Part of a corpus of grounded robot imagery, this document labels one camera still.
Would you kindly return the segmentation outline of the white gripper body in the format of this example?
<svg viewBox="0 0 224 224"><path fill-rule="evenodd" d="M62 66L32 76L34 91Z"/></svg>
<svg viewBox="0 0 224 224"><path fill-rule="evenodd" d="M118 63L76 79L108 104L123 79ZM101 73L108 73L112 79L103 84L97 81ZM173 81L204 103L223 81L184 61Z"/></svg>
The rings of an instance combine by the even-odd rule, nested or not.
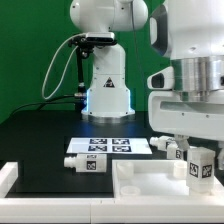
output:
<svg viewBox="0 0 224 224"><path fill-rule="evenodd" d="M183 102L173 91L153 91L148 114L154 131L224 141L224 90L212 92L207 102Z"/></svg>

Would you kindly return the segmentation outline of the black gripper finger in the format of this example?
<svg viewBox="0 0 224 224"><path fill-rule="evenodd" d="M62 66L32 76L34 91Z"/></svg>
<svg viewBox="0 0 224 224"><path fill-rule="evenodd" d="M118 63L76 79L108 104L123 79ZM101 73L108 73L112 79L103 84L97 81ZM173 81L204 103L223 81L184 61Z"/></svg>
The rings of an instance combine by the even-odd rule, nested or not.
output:
<svg viewBox="0 0 224 224"><path fill-rule="evenodd" d="M219 170L224 170L224 141L218 142L218 147L220 148L220 152L218 155L218 168Z"/></svg>
<svg viewBox="0 0 224 224"><path fill-rule="evenodd" d="M185 135L175 135L174 138L178 146L180 158L183 159L184 153L190 148L188 143L189 137Z"/></svg>

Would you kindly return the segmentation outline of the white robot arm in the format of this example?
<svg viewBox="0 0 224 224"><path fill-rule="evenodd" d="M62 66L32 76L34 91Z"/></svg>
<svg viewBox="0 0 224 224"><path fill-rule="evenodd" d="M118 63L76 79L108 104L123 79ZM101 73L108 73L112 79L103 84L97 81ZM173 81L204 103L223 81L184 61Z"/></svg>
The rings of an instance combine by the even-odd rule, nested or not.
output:
<svg viewBox="0 0 224 224"><path fill-rule="evenodd" d="M83 57L92 57L92 82L82 115L102 122L133 115L125 85L125 52L115 33L142 27L137 52L154 68L147 85L149 124L175 136L216 140L224 170L224 0L73 0L70 17L81 30Z"/></svg>

